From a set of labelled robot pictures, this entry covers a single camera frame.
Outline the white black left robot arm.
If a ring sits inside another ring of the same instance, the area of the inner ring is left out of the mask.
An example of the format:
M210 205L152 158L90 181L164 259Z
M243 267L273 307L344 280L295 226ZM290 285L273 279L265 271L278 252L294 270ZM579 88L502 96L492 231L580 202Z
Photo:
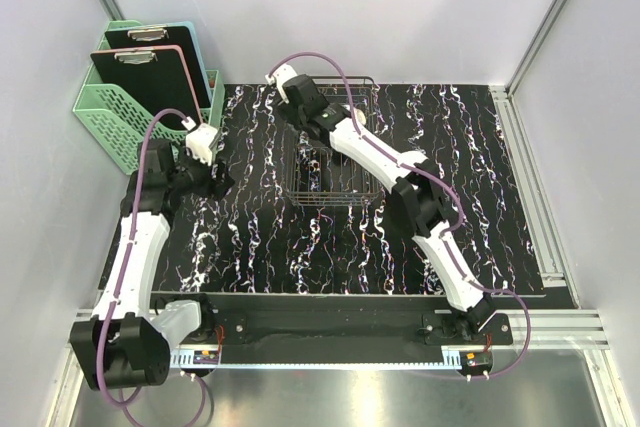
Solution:
M120 240L103 294L89 319L72 325L69 342L90 389L162 384L171 353L187 339L208 341L216 319L201 297L174 300L150 313L160 254L190 195L219 200L233 186L214 140L182 145L152 139L138 149L143 168L131 173L120 203Z

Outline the blue white patterned bowl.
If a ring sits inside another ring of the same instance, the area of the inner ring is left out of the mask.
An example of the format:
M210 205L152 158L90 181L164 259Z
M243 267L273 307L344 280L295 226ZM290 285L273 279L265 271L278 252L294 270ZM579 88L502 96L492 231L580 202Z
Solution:
M350 110L350 113L351 113L351 116L355 118L360 124L362 125L366 124L367 117L362 110L358 108L354 108Z

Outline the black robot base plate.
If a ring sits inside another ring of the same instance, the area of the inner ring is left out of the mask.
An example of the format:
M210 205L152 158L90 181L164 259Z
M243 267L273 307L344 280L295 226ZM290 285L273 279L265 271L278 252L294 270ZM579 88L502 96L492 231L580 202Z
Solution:
M514 344L508 316L478 334L441 296L195 293L224 330L222 364L247 368L400 368L444 359L442 348Z

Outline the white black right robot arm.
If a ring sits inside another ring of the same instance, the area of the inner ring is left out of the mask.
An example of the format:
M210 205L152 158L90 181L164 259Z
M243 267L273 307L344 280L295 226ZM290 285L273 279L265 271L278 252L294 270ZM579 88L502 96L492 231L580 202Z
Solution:
M461 212L459 198L419 151L399 152L376 137L354 105L330 102L314 79L289 65L268 77L280 97L281 115L296 130L322 142L371 174L386 191L386 212L392 223L426 255L438 276L449 306L457 315L454 331L476 343L490 330L496 313L490 293L480 285L455 244L445 200Z

